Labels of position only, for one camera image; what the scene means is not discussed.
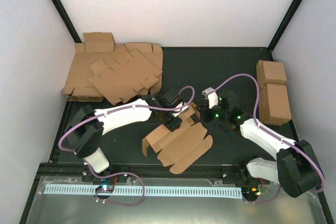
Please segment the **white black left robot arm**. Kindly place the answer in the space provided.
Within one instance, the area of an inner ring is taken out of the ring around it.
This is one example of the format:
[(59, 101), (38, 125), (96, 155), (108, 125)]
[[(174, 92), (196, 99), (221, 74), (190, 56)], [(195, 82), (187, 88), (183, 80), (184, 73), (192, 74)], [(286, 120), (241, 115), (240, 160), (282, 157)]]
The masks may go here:
[(175, 92), (144, 95), (131, 103), (107, 109), (94, 110), (87, 105), (68, 123), (58, 147), (84, 160), (93, 169), (94, 175), (106, 182), (112, 177), (113, 169), (100, 148), (104, 135), (138, 122), (163, 125), (173, 132), (181, 126), (179, 115), (188, 107), (189, 104)]

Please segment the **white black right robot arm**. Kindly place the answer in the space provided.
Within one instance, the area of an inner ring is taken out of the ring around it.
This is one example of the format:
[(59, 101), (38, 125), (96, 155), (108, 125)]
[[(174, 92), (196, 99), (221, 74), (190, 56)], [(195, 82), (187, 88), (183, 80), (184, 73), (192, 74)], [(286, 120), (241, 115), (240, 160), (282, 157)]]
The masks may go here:
[(273, 158), (272, 161), (249, 160), (238, 171), (243, 183), (265, 179), (278, 184), (293, 198), (322, 189), (324, 176), (309, 142), (289, 139), (266, 127), (239, 107), (234, 93), (218, 95), (213, 88), (208, 88), (202, 95), (206, 103), (197, 107), (202, 120), (227, 123), (229, 130), (238, 131)]

